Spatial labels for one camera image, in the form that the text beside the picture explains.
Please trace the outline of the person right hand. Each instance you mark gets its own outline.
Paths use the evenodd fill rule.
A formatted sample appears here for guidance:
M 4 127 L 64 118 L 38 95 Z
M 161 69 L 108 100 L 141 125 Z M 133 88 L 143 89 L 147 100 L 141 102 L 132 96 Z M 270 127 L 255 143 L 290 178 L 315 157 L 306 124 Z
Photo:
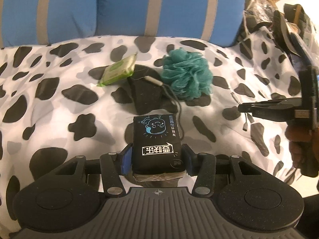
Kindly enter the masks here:
M 289 141 L 289 151 L 293 166 L 295 168 L 300 168 L 305 158 L 305 152 L 301 143 L 308 143 L 311 141 L 311 130 L 303 126 L 291 124 L 287 126 L 285 136 Z

